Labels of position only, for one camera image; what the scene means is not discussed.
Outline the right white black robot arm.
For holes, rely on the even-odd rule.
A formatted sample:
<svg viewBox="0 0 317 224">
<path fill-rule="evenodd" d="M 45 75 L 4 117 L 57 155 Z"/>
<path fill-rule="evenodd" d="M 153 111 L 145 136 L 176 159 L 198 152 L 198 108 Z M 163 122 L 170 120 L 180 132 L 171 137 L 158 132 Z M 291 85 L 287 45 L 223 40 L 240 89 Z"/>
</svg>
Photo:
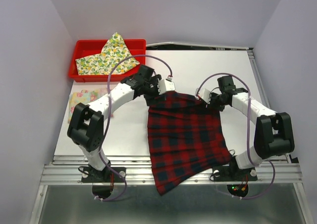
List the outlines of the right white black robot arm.
<svg viewBox="0 0 317 224">
<path fill-rule="evenodd" d="M 233 156 L 228 166 L 217 168 L 215 181 L 257 180 L 255 168 L 275 156 L 291 153 L 295 149 L 291 117 L 276 112 L 255 100 L 245 85 L 237 88 L 231 75 L 218 78 L 220 93 L 205 90 L 200 95 L 212 108 L 223 111 L 231 106 L 245 115 L 247 124 L 255 125 L 254 141 L 247 142 L 245 152 Z"/>
</svg>

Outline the aluminium right side rail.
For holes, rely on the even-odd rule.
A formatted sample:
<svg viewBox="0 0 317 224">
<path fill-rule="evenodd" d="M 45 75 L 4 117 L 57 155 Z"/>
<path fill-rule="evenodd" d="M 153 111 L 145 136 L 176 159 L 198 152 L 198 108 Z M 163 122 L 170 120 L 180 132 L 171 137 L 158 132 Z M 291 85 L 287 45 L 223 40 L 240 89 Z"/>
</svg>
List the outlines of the aluminium right side rail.
<svg viewBox="0 0 317 224">
<path fill-rule="evenodd" d="M 251 68 L 252 68 L 252 71 L 253 71 L 253 74 L 254 74 L 254 77 L 255 77 L 255 81 L 256 81 L 256 84 L 257 84 L 257 88 L 258 88 L 258 91 L 259 91 L 259 95 L 260 95 L 262 104 L 264 104 L 266 107 L 268 107 L 268 108 L 270 108 L 272 110 L 275 110 L 276 112 L 286 112 L 286 110 L 284 110 L 284 109 L 282 109 L 282 110 L 281 109 L 273 109 L 271 107 L 269 99 L 268 99 L 268 96 L 267 96 L 266 91 L 264 89 L 264 84 L 263 84 L 263 81 L 262 81 L 261 76 L 260 76 L 260 72 L 259 72 L 259 69 L 258 69 L 258 66 L 257 66 L 257 63 L 256 63 L 256 58 L 255 58 L 253 49 L 254 48 L 248 48 L 247 49 L 247 54 L 248 54 L 248 58 L 250 60 Z M 287 153 L 284 156 L 285 156 L 285 160 L 289 164 L 298 164 L 299 163 L 298 158 L 293 158 L 290 153 Z"/>
</svg>

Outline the pastel floral folded skirt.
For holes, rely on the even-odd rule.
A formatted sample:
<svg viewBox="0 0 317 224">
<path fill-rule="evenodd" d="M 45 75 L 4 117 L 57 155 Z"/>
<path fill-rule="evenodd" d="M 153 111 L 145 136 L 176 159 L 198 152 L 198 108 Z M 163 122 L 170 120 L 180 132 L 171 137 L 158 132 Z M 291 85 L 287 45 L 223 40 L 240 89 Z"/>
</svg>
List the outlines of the pastel floral folded skirt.
<svg viewBox="0 0 317 224">
<path fill-rule="evenodd" d="M 68 101 L 68 121 L 67 123 L 70 123 L 71 117 L 73 115 L 75 106 L 78 103 L 88 104 L 90 102 L 93 102 L 103 95 L 107 94 L 107 90 L 104 88 L 99 88 L 95 90 L 82 90 L 81 92 L 74 92 L 70 95 L 69 101 Z"/>
</svg>

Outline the lemon print skirt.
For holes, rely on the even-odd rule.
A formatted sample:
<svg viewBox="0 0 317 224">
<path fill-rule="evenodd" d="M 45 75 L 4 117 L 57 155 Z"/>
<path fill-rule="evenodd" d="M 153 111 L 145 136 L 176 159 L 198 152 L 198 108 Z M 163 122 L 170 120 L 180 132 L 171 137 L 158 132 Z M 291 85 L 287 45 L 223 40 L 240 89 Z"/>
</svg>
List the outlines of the lemon print skirt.
<svg viewBox="0 0 317 224">
<path fill-rule="evenodd" d="M 112 75 L 124 74 L 140 64 L 135 58 L 122 61 L 129 56 L 132 54 L 123 37 L 116 32 L 108 39 L 100 53 L 75 60 L 77 72 L 79 75 L 108 75 L 120 62 Z"/>
</svg>

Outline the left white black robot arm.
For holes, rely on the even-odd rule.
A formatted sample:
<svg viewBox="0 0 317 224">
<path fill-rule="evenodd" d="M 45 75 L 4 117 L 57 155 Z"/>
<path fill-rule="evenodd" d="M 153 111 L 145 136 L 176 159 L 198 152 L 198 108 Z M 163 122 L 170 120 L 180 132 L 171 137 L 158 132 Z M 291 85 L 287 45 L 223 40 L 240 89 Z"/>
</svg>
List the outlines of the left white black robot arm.
<svg viewBox="0 0 317 224">
<path fill-rule="evenodd" d="M 155 74 L 154 69 L 141 65 L 137 73 L 124 78 L 106 95 L 87 105 L 78 103 L 75 106 L 67 136 L 88 160 L 86 167 L 79 168 L 87 178 L 105 182 L 113 174 L 111 162 L 102 150 L 111 114 L 139 96 L 146 99 L 158 96 L 161 80 L 161 75 Z"/>
</svg>

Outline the red plastic bin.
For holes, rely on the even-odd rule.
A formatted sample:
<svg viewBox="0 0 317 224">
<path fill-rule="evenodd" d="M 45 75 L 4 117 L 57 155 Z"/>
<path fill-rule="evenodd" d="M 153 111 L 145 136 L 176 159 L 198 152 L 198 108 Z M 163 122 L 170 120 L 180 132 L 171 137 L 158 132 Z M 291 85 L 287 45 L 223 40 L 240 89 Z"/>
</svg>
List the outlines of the red plastic bin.
<svg viewBox="0 0 317 224">
<path fill-rule="evenodd" d="M 77 41 L 71 63 L 68 70 L 68 77 L 75 82 L 107 82 L 107 75 L 78 75 L 76 59 L 98 54 L 101 52 L 107 40 L 79 40 Z M 125 39 L 127 48 L 132 55 L 144 55 L 146 53 L 145 39 Z"/>
</svg>

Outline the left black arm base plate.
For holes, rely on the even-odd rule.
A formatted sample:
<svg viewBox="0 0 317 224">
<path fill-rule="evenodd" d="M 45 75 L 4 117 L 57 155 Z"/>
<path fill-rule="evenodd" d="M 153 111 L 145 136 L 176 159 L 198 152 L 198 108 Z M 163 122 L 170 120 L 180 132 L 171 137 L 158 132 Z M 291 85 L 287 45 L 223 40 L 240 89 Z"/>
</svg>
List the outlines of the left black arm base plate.
<svg viewBox="0 0 317 224">
<path fill-rule="evenodd" d="M 125 167 L 114 167 L 113 170 L 105 167 L 103 170 L 96 170 L 91 166 L 80 166 L 82 183 L 123 183 L 125 178 Z"/>
</svg>

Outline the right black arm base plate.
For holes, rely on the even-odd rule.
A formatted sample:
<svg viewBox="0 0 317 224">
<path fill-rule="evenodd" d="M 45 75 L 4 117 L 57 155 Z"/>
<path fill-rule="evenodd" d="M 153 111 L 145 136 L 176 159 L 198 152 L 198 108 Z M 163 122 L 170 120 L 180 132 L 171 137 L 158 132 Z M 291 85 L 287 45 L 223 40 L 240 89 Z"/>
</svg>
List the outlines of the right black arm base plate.
<svg viewBox="0 0 317 224">
<path fill-rule="evenodd" d="M 213 168 L 212 178 L 215 182 L 258 180 L 255 168 L 236 169 L 230 166 L 217 166 Z"/>
</svg>

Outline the red navy plaid skirt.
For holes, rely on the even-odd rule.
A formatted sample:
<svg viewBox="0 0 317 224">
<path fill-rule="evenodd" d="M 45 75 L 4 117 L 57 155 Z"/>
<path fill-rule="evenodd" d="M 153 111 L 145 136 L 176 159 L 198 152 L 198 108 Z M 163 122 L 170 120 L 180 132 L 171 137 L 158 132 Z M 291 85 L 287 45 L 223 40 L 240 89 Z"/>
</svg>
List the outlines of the red navy plaid skirt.
<svg viewBox="0 0 317 224">
<path fill-rule="evenodd" d="M 148 145 L 159 195 L 230 162 L 220 112 L 193 95 L 168 92 L 148 109 Z"/>
</svg>

